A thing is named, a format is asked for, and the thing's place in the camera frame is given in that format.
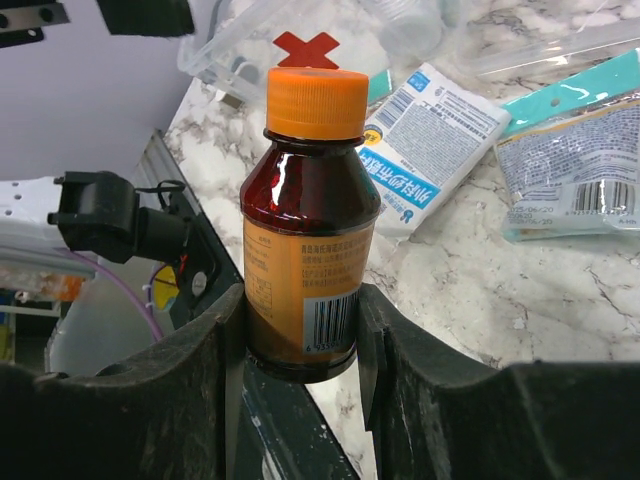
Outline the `white blue wipes pack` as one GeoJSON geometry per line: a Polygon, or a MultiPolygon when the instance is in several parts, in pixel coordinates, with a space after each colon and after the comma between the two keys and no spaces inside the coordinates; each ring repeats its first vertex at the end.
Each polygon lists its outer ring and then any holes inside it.
{"type": "Polygon", "coordinates": [[[511,115],[422,64],[369,117],[360,160],[381,197],[376,231],[406,240],[494,146],[511,115]]]}

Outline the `silver teal-header packet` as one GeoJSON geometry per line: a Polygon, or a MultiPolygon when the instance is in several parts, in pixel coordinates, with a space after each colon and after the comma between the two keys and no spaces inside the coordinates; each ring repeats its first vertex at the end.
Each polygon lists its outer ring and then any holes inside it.
{"type": "Polygon", "coordinates": [[[639,51],[522,96],[494,147],[510,242],[639,232],[639,51]]]}

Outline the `clear box lid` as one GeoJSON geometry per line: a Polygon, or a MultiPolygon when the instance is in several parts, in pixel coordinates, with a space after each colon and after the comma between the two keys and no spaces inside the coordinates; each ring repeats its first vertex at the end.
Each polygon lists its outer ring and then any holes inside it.
{"type": "Polygon", "coordinates": [[[637,1],[470,1],[462,19],[456,63],[474,76],[549,72],[639,46],[637,1]]]}

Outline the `teal bandage packet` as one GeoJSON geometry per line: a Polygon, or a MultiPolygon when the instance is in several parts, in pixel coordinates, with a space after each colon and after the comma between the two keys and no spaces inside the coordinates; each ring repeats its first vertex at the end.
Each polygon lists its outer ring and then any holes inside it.
{"type": "Polygon", "coordinates": [[[384,100],[393,92],[393,79],[389,69],[369,78],[367,103],[369,106],[384,100]]]}

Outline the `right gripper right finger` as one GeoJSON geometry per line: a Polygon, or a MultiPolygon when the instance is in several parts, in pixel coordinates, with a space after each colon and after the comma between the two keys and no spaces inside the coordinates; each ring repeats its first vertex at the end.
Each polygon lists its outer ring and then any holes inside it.
{"type": "Polygon", "coordinates": [[[359,384],[382,479],[635,479],[635,362],[494,369],[359,295],[359,384]]]}

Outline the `brown orange-cap medicine bottle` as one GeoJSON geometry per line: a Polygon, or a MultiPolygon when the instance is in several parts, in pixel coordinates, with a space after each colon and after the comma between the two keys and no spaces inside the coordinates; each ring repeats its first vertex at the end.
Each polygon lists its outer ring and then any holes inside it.
{"type": "Polygon", "coordinates": [[[359,290],[381,199],[358,148],[369,81],[344,70],[276,67],[270,145],[240,191],[248,349],[293,383],[344,372],[356,352],[359,290]]]}

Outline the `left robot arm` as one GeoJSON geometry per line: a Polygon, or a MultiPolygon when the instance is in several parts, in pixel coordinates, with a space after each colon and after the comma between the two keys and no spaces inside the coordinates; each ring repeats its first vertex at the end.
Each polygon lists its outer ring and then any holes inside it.
{"type": "Polygon", "coordinates": [[[136,188],[108,171],[3,181],[1,245],[45,254],[92,252],[119,264],[133,257],[173,263],[186,251],[189,222],[166,206],[144,206],[141,197],[184,188],[179,181],[136,188]]]}

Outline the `clear first aid box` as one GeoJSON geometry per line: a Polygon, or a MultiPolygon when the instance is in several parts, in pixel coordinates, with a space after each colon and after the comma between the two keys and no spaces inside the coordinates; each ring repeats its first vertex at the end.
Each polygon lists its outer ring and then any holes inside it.
{"type": "Polygon", "coordinates": [[[465,1],[213,1],[181,42],[178,68],[246,102],[265,101],[273,67],[397,79],[459,33],[465,1]]]}

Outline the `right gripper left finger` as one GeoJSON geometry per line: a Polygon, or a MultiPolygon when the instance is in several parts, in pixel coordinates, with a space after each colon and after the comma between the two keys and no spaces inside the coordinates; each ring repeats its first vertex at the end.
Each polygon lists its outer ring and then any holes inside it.
{"type": "Polygon", "coordinates": [[[1,367],[5,479],[229,479],[245,346],[231,286],[198,318],[94,376],[1,367]]]}

